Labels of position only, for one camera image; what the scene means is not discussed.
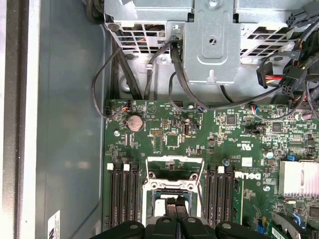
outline sticker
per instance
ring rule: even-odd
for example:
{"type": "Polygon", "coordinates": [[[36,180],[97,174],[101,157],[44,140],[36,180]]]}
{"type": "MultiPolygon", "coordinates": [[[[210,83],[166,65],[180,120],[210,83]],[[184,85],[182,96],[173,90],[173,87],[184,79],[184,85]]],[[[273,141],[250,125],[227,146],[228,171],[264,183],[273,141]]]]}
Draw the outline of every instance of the sticker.
{"type": "Polygon", "coordinates": [[[48,220],[48,239],[60,239],[60,210],[48,220]]]}
{"type": "Polygon", "coordinates": [[[253,158],[249,157],[249,158],[242,158],[241,159],[241,166],[242,167],[252,167],[253,166],[253,158]]]}
{"type": "Polygon", "coordinates": [[[271,232],[275,236],[275,238],[277,238],[277,239],[285,239],[282,235],[280,235],[279,232],[276,231],[276,229],[272,228],[271,232]]]}

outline heatsink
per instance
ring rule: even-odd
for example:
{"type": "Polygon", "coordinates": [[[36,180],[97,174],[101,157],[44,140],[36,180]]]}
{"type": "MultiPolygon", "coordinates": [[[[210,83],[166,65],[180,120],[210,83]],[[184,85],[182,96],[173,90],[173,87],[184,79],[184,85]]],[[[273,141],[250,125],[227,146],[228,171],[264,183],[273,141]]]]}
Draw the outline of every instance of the heatsink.
{"type": "Polygon", "coordinates": [[[319,197],[319,163],[281,161],[278,192],[288,198],[319,197]]]}

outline green circuit board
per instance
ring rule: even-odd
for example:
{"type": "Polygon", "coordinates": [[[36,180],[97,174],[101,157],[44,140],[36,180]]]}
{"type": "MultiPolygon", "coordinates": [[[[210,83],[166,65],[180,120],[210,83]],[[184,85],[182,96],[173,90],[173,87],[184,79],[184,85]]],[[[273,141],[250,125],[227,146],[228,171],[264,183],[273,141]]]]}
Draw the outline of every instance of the green circuit board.
{"type": "MultiPolygon", "coordinates": [[[[190,103],[178,103],[187,107],[190,103]]],[[[120,111],[128,105],[124,100],[110,100],[107,110],[110,114],[120,111]]],[[[253,115],[251,106],[240,106],[227,110],[206,111],[192,104],[192,112],[176,110],[170,102],[164,101],[130,101],[128,109],[122,111],[115,119],[107,120],[105,125],[105,158],[104,164],[135,164],[138,167],[134,187],[129,193],[134,194],[134,211],[122,210],[130,214],[131,219],[141,220],[142,217],[142,185],[146,180],[146,159],[148,157],[184,156],[202,158],[204,170],[200,178],[203,205],[207,198],[207,177],[209,167],[224,166],[229,163],[240,176],[234,180],[231,220],[257,230],[258,223],[263,222],[266,228],[271,221],[273,212],[286,215],[298,213],[305,224],[319,228],[319,218],[310,216],[310,207],[319,207],[316,197],[295,197],[295,203],[280,195],[279,166],[281,161],[308,160],[317,162],[319,144],[317,123],[312,120],[301,120],[304,110],[275,122],[262,122],[253,115]],[[127,126],[127,119],[138,115],[143,127],[132,132],[127,126]]],[[[287,106],[259,105],[258,114],[265,118],[275,118],[287,113],[287,106]]],[[[200,164],[189,164],[174,161],[149,164],[149,170],[155,174],[164,173],[162,177],[185,177],[199,172],[200,164]]],[[[130,184],[130,179],[122,178],[130,184]]],[[[117,197],[112,191],[114,181],[110,169],[105,166],[104,174],[104,229],[114,221],[114,204],[123,203],[126,192],[117,197]]],[[[148,199],[154,197],[149,193],[148,199]]],[[[197,197],[193,196],[192,211],[196,216],[197,197]]],[[[152,215],[148,206],[147,217],[152,215]]]]}

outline ventilation hole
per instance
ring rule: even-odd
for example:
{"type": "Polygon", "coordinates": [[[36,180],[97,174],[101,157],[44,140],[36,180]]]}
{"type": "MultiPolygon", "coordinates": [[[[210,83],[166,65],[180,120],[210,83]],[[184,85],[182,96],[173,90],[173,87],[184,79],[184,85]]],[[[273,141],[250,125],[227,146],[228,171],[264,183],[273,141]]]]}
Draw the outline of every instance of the ventilation hole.
{"type": "Polygon", "coordinates": [[[272,53],[273,50],[264,50],[263,53],[272,53]]]}
{"type": "Polygon", "coordinates": [[[146,32],[146,36],[157,36],[156,32],[146,32]]]}
{"type": "Polygon", "coordinates": [[[250,35],[248,39],[254,39],[257,35],[250,35]]]}
{"type": "Polygon", "coordinates": [[[211,38],[209,40],[209,43],[213,46],[213,45],[216,45],[217,44],[217,40],[215,38],[211,38]]]}
{"type": "Polygon", "coordinates": [[[138,31],[133,32],[133,35],[134,36],[145,36],[144,32],[138,32],[138,31]]]}
{"type": "Polygon", "coordinates": [[[258,49],[266,49],[267,47],[269,47],[269,45],[260,45],[260,46],[257,46],[258,49]]]}
{"type": "Polygon", "coordinates": [[[283,60],[283,57],[282,56],[278,56],[278,57],[275,57],[274,58],[274,61],[282,61],[283,60]]]}
{"type": "Polygon", "coordinates": [[[282,47],[282,46],[270,46],[269,49],[278,49],[280,47],[282,47]]]}
{"type": "Polygon", "coordinates": [[[145,31],[165,31],[164,25],[144,25],[145,31]]]}
{"type": "Polygon", "coordinates": [[[289,32],[289,28],[288,27],[283,27],[281,29],[279,29],[276,34],[286,34],[287,32],[289,32]]]}
{"type": "Polygon", "coordinates": [[[262,52],[263,50],[260,50],[260,49],[254,49],[252,52],[253,53],[260,53],[260,52],[262,52]]]}
{"type": "Polygon", "coordinates": [[[264,27],[264,26],[260,26],[253,33],[254,34],[263,34],[263,33],[271,34],[271,33],[274,33],[274,32],[275,31],[273,31],[273,30],[267,30],[267,28],[264,27]]]}
{"type": "Polygon", "coordinates": [[[281,35],[272,35],[269,37],[269,39],[280,39],[282,36],[281,35]]]}
{"type": "Polygon", "coordinates": [[[269,35],[258,35],[257,37],[256,37],[256,39],[257,40],[265,40],[265,39],[267,39],[269,37],[269,35]]]}
{"type": "Polygon", "coordinates": [[[134,41],[134,38],[132,37],[119,37],[120,41],[134,41]]]}

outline ram slot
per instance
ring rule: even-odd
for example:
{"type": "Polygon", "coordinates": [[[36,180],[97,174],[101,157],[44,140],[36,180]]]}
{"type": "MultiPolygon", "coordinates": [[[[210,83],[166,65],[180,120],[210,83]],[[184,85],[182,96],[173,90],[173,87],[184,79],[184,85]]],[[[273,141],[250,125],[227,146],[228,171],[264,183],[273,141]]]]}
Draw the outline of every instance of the ram slot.
{"type": "Polygon", "coordinates": [[[226,192],[225,192],[225,208],[223,221],[231,220],[232,202],[234,190],[234,172],[232,167],[226,168],[226,192]]]}
{"type": "Polygon", "coordinates": [[[110,227],[113,228],[119,224],[120,190],[121,190],[121,165],[115,164],[111,173],[111,216],[110,227]]]}
{"type": "Polygon", "coordinates": [[[121,178],[121,185],[120,185],[119,223],[121,224],[126,221],[127,205],[128,205],[127,190],[128,190],[129,172],[122,171],[120,178],[121,178]]]}
{"type": "Polygon", "coordinates": [[[131,165],[127,193],[127,221],[138,221],[139,198],[139,168],[137,164],[131,165]]]}
{"type": "Polygon", "coordinates": [[[225,191],[226,191],[226,174],[218,174],[218,191],[217,191],[217,218],[216,224],[223,221],[225,209],[225,191]]]}
{"type": "Polygon", "coordinates": [[[208,169],[206,176],[205,216],[210,227],[216,226],[217,209],[217,171],[215,167],[208,169]]]}

